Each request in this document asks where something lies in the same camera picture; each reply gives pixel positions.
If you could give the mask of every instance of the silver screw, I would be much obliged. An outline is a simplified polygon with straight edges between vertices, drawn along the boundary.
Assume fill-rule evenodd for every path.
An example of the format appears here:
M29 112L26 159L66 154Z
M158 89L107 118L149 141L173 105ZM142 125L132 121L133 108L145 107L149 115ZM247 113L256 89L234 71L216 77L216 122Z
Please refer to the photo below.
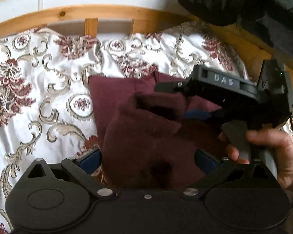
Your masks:
M100 196L110 196L113 193L113 190L109 188L101 188L98 190L98 195Z
M187 196L196 196L199 191L195 188L186 188L185 190L183 190L183 193Z

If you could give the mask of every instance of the bed frame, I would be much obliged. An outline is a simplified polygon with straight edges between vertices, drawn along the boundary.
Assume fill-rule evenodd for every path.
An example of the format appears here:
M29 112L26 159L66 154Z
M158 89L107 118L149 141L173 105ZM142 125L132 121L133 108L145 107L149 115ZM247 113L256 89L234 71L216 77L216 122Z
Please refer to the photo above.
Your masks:
M37 26L46 27L50 23L78 19L85 19L85 35L96 36L98 18L131 19L132 34L156 32L161 22L178 25L189 20L200 20L193 15L185 17L169 12L133 6L75 5L37 11L2 22L0 23L0 38ZM211 26L211 28L219 39L231 44L237 50L249 74L258 78L263 60L270 59L274 50L255 36L243 29L238 29L236 26ZM290 72L293 85L293 61L288 57L286 62L291 67L287 67L287 70Z

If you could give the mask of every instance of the bed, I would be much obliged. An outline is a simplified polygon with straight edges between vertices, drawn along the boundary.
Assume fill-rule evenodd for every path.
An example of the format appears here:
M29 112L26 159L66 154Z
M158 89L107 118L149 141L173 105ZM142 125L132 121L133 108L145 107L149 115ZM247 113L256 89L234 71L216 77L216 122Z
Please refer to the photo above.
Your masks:
M98 18L131 19L131 35L101 42ZM75 19L85 19L84 36L47 27ZM173 27L158 31L162 22ZM186 78L205 59L206 66L256 80L271 54L237 32L212 28L194 17L116 5L54 8L1 23L0 233L13 229L5 200L34 159L57 163L99 147L90 75L142 78L159 71ZM289 124L284 128L292 133ZM100 168L93 176L104 182Z

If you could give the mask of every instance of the maroon cloth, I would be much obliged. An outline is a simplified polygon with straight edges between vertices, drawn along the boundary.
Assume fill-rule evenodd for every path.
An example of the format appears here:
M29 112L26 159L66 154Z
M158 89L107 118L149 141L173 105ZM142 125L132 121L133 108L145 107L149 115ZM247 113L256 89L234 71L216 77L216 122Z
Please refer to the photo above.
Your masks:
M211 112L219 106L154 93L156 83L175 80L158 72L144 79L89 78L102 169L112 187L182 189L204 176L194 163L197 148L224 154L212 126L181 119L189 109Z

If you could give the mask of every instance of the bedsheet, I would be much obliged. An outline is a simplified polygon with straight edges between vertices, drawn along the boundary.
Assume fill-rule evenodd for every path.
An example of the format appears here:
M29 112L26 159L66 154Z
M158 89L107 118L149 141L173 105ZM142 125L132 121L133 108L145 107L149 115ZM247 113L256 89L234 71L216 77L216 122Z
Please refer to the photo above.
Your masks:
M5 200L36 158L59 163L98 148L88 77L186 78L199 62L248 79L235 51L201 23L103 41L48 28L0 39L0 233L13 227ZM101 169L93 173L104 181Z

